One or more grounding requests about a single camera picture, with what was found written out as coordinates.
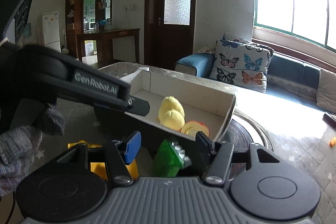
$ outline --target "refrigerator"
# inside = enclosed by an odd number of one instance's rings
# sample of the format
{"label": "refrigerator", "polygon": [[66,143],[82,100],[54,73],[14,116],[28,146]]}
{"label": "refrigerator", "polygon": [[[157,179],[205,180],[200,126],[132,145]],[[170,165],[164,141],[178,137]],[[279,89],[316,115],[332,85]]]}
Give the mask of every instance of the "refrigerator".
{"label": "refrigerator", "polygon": [[42,43],[45,47],[61,52],[58,12],[42,14]]}

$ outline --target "gray knitted glove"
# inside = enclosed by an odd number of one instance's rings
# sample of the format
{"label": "gray knitted glove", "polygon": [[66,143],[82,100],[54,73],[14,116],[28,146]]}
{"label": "gray knitted glove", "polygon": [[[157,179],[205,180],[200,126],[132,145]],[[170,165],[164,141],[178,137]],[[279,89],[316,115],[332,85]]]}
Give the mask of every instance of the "gray knitted glove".
{"label": "gray knitted glove", "polygon": [[36,127],[22,126],[0,135],[0,197],[14,191],[34,162],[42,133],[63,135],[65,121],[55,109],[46,109]]}

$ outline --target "pillow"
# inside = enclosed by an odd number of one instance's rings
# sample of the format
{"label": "pillow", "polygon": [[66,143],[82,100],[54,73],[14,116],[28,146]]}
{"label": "pillow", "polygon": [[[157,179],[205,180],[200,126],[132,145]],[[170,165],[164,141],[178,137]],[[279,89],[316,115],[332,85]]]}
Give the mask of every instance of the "pillow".
{"label": "pillow", "polygon": [[236,36],[234,36],[234,35],[232,35],[230,33],[224,33],[222,40],[223,41],[229,40],[229,41],[234,41],[234,42],[239,42],[239,43],[253,45],[253,46],[256,46],[256,47],[259,47],[259,48],[265,48],[266,50],[269,51],[267,68],[269,67],[269,64],[270,64],[271,59],[272,59],[273,54],[274,54],[274,50],[271,47],[265,46],[263,44],[254,43],[254,42],[245,40],[245,39],[240,38],[240,37],[236,37]]}
{"label": "pillow", "polygon": [[269,56],[265,48],[218,40],[209,78],[265,93]]}
{"label": "pillow", "polygon": [[336,113],[336,73],[321,69],[316,104],[327,111]]}

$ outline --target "green window frame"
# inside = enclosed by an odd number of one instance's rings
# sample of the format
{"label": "green window frame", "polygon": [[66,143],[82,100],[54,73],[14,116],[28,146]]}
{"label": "green window frame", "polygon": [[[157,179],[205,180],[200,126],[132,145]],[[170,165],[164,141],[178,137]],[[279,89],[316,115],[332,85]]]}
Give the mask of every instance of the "green window frame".
{"label": "green window frame", "polygon": [[254,5],[254,26],[263,27],[263,28],[266,28],[266,29],[270,29],[270,30],[274,30],[274,31],[280,32],[280,33],[288,34],[288,35],[290,35],[292,37],[300,38],[302,40],[311,42],[313,44],[316,44],[318,46],[324,47],[324,48],[326,48],[326,49],[328,49],[328,50],[336,53],[336,49],[334,49],[332,47],[329,47],[327,45],[327,42],[328,42],[328,31],[329,31],[329,0],[327,0],[327,27],[326,27],[325,43],[324,44],[318,43],[318,42],[316,42],[314,40],[311,40],[311,39],[309,39],[307,37],[303,37],[301,35],[297,35],[297,34],[293,33],[294,10],[295,10],[295,7],[293,5],[292,31],[288,32],[288,31],[285,31],[285,30],[282,30],[282,29],[278,29],[278,28],[275,28],[275,27],[272,27],[272,26],[268,26],[268,25],[257,23],[257,19],[258,19],[258,0],[255,0],[255,5]]}

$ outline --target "orange butterfly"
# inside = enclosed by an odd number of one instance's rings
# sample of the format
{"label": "orange butterfly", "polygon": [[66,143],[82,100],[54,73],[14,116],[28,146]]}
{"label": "orange butterfly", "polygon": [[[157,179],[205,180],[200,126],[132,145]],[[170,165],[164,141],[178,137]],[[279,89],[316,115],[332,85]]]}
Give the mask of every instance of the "orange butterfly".
{"label": "orange butterfly", "polygon": [[244,71],[241,71],[241,74],[243,76],[243,83],[248,85],[249,83],[251,83],[253,85],[253,82],[256,84],[256,85],[261,85],[262,84],[262,79],[263,79],[263,74],[260,72],[258,74],[256,74],[255,76],[251,76],[249,74],[247,74],[246,72]]}

